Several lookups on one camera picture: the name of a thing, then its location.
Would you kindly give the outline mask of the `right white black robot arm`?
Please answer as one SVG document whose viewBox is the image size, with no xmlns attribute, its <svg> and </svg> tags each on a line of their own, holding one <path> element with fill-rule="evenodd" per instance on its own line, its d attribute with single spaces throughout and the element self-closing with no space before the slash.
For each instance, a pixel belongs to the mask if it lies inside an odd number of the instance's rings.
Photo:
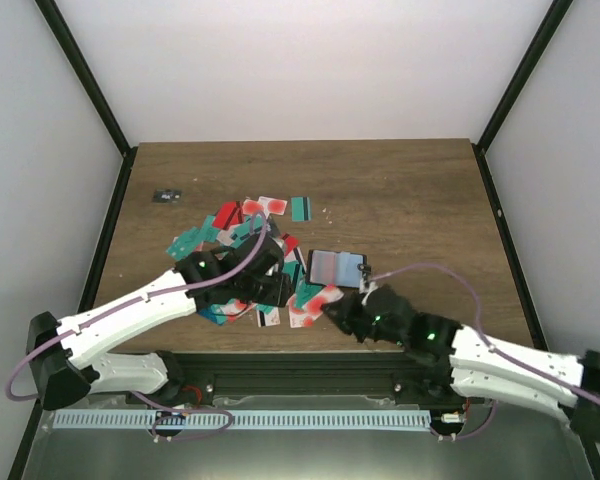
<svg viewBox="0 0 600 480">
<path fill-rule="evenodd" d="M 558 354 L 495 339 L 456 320 L 416 310 L 391 287 L 372 286 L 326 303 L 322 312 L 346 335 L 395 344 L 433 371 L 427 396 L 481 397 L 551 416 L 600 444 L 600 352 Z"/>
</svg>

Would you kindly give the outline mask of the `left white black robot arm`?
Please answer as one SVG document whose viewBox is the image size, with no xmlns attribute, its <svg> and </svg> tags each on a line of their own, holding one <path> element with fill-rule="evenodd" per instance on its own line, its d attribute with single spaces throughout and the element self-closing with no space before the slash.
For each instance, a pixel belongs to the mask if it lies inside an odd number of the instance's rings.
<svg viewBox="0 0 600 480">
<path fill-rule="evenodd" d="M 29 324 L 26 352 L 43 409 L 59 410 L 95 393 L 134 391 L 164 404 L 184 392 L 173 354 L 115 354 L 113 348 L 168 321 L 239 301 L 283 307 L 293 294 L 285 249 L 270 235 L 237 247 L 194 251 L 138 290 L 62 319 Z"/>
</svg>

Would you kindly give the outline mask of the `black card holder wallet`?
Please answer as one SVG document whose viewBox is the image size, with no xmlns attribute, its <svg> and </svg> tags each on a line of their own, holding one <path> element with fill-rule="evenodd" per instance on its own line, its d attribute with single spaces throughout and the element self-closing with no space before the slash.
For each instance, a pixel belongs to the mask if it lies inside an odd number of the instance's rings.
<svg viewBox="0 0 600 480">
<path fill-rule="evenodd" d="M 368 265 L 367 256 L 360 253 L 330 250 L 310 250 L 306 281 L 312 285 L 356 289 Z"/>
</svg>

